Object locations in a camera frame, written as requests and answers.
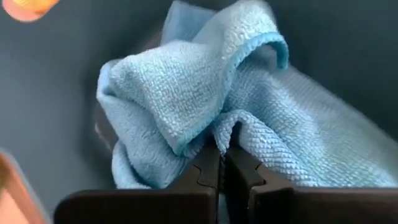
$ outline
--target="black plastic clamp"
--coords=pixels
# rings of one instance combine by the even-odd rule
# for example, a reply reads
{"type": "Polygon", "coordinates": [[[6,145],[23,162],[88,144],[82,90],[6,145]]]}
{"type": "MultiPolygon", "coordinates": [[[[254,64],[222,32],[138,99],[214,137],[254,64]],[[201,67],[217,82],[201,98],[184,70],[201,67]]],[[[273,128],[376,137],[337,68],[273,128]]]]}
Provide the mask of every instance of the black plastic clamp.
{"type": "Polygon", "coordinates": [[[62,200],[55,224],[216,224],[220,151],[214,142],[163,190],[84,190],[62,200]]]}
{"type": "Polygon", "coordinates": [[[397,189],[297,187],[238,148],[224,187],[231,224],[398,223],[397,189]]]}

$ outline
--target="gray background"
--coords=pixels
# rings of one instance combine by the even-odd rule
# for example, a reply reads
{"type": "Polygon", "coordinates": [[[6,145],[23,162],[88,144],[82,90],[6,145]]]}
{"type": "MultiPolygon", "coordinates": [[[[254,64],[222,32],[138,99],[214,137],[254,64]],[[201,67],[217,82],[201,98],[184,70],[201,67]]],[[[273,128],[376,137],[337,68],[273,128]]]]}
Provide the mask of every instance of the gray background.
{"type": "MultiPolygon", "coordinates": [[[[220,9],[231,1],[194,1],[220,9]]],[[[0,10],[0,146],[52,214],[81,189],[114,187],[94,133],[96,78],[162,21],[170,0],[61,0],[24,24],[0,10]]],[[[398,1],[271,0],[291,62],[398,134],[398,1]]]]}

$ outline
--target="blue cloth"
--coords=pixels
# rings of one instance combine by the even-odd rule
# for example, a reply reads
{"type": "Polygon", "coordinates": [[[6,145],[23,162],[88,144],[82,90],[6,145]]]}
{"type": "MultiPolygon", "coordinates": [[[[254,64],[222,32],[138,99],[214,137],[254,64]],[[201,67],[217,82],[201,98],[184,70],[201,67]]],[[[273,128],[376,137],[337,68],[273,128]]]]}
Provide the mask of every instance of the blue cloth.
{"type": "Polygon", "coordinates": [[[119,188],[164,188],[213,135],[297,185],[398,186],[398,145],[288,62],[269,6],[173,2],[161,46],[101,69],[97,98],[119,141],[119,188]]]}

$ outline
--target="textured fabric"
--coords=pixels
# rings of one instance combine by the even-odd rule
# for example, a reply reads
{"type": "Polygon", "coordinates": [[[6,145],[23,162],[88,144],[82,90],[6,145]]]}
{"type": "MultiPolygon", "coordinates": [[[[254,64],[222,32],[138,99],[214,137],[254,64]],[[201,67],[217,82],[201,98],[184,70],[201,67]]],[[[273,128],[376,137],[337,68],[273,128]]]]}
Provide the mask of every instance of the textured fabric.
{"type": "Polygon", "coordinates": [[[97,98],[119,142],[119,188],[164,188],[213,135],[298,185],[398,186],[398,146],[361,113],[288,64],[269,6],[220,12],[175,1],[161,46],[108,62],[97,98]]]}

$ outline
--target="blue microfiber towel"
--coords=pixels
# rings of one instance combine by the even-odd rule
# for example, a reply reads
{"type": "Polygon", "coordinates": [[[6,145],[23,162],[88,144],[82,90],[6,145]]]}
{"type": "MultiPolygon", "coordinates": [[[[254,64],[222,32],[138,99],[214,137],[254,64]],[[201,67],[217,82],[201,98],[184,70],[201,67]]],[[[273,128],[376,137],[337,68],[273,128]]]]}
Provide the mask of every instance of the blue microfiber towel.
{"type": "Polygon", "coordinates": [[[398,144],[288,62],[270,7],[173,2],[161,46],[105,64],[97,98],[119,141],[118,188],[164,188],[209,135],[297,185],[397,187],[398,144]]]}

